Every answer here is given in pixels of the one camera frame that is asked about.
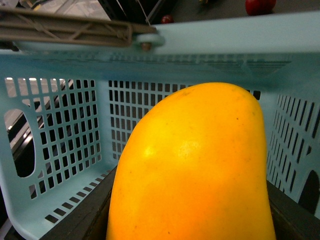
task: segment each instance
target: mango skin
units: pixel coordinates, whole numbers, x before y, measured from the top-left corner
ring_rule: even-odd
[[[166,97],[116,170],[107,240],[275,240],[258,101],[228,83]]]

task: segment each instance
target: dark floor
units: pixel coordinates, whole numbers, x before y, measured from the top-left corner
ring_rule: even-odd
[[[246,0],[209,0],[202,6],[199,0],[178,0],[171,15],[176,23],[247,17]],[[320,0],[278,0],[275,14],[320,10]]]

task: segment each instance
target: basket handle hole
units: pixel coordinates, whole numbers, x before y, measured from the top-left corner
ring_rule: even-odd
[[[20,109],[11,109],[4,115],[15,170],[19,177],[30,176],[35,170],[35,146],[30,125]]]

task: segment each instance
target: red apple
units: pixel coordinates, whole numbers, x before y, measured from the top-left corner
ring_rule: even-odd
[[[171,15],[165,15],[161,19],[162,24],[172,24],[174,22],[174,18]]]
[[[276,0],[245,0],[245,10],[250,16],[270,14]]]

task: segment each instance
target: grid openings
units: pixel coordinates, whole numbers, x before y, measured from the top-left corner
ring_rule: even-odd
[[[132,130],[147,112],[170,94],[190,87],[185,84],[109,81],[112,156],[119,160]],[[257,100],[258,90],[247,90]]]
[[[63,202],[60,207],[56,208],[51,214],[48,214],[45,219],[56,224],[67,213],[72,211],[106,176],[106,174],[101,174],[94,181],[90,182],[88,186],[77,192],[75,196],[70,197],[68,201]]]
[[[9,97],[33,103],[38,122],[45,168],[29,186],[31,199],[101,160],[94,80],[7,77],[6,86]]]
[[[269,142],[267,176],[283,192],[292,192],[296,168],[312,152],[306,134],[317,138],[320,108],[314,102],[279,95]]]

